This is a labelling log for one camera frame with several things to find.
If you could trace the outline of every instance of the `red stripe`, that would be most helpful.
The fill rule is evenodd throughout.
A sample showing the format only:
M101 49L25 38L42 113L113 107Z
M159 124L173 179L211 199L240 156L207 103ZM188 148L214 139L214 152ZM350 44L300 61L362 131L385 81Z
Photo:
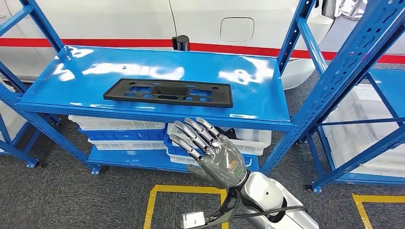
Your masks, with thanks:
M102 47L171 47L170 39L62 39L64 44ZM0 46L6 47L50 47L45 38L0 38ZM280 49L234 46L222 44L191 43L190 49L204 52L225 52L263 56L278 56ZM332 60L336 52L322 52L326 60ZM294 50L291 57L310 59L308 51ZM383 55L379 63L405 64L405 55Z

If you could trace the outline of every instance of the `white car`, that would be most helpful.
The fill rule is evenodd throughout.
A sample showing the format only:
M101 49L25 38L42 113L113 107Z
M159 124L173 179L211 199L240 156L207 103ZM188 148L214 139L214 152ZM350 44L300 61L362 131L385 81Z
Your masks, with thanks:
M276 56L298 0L37 0L62 39L97 46L172 49L171 38L187 35L191 49ZM329 31L336 0L319 0L308 19L318 43ZM0 23L21 9L19 0L0 0ZM33 81L54 58L52 48L26 17L0 38L0 61L20 79ZM15 46L5 47L5 41ZM302 39L296 45L306 50ZM314 71L311 59L291 59L282 75L285 89Z

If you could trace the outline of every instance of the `shelf foot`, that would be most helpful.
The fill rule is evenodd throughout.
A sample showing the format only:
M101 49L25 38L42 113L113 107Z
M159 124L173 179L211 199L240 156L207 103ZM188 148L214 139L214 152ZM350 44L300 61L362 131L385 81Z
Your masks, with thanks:
M57 118L57 120L52 121L51 125L53 125L54 127L58 128L61 126L61 118Z
M43 167L45 167L45 163L39 161L37 158L35 158L35 161L29 162L27 164L27 168L43 168Z
M304 188L308 192L314 192L314 193L322 193L322 189L320 187L314 187L312 185L304 185Z
M308 144L308 141L306 140L306 139L297 139L296 141L295 141L295 145L296 146L299 146L299 145L307 145Z
M100 174L100 171L101 171L101 166L97 166L91 170L91 175L97 176L98 174Z

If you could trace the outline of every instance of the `stacked storage bin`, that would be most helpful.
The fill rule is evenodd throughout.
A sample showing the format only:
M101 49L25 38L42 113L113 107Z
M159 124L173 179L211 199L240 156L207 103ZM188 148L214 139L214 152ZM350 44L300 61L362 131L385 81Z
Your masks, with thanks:
M165 123L70 115L98 150L166 149Z
M166 150L168 162L198 165L170 140L170 134L177 134L193 145L174 124L75 115L70 115L69 119L79 124L79 131L86 134L98 150ZM235 134L238 139L231 139L232 143L242 152L246 166L257 171L258 156L270 145L271 131L235 129Z
M0 83L5 85L10 91L15 92L15 89L5 84L2 79L0 79ZM26 124L27 120L25 120L23 117L17 114L13 109L11 109L2 101L0 101L0 114L6 126L6 129L9 133L10 139L14 140L17 134L22 129L22 127ZM4 137L1 134L1 130L0 130L0 140L4 141Z
M220 128L224 131L229 129L226 127ZM271 131L235 128L234 132L237 139L231 139L231 142L244 156L246 166L249 168L249 170L257 171L259 169L258 156L262 155L264 148L271 144ZM197 165L196 161L192 157L190 157L183 149L169 139L170 134L178 135L186 140L188 144L197 148L184 133L174 126L174 124L169 123L164 144L168 148L167 154L170 156L170 161L181 164Z
M392 117L370 84L359 84L340 102L324 122L341 122ZM346 163L389 133L397 123L326 125L323 127L336 168ZM405 145L386 151L351 173L405 177Z

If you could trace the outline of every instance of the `black plastic tray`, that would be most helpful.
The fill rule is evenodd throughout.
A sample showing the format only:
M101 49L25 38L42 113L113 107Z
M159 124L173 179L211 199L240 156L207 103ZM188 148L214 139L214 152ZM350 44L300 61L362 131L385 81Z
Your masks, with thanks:
M104 99L188 106L233 107L229 84L120 79Z

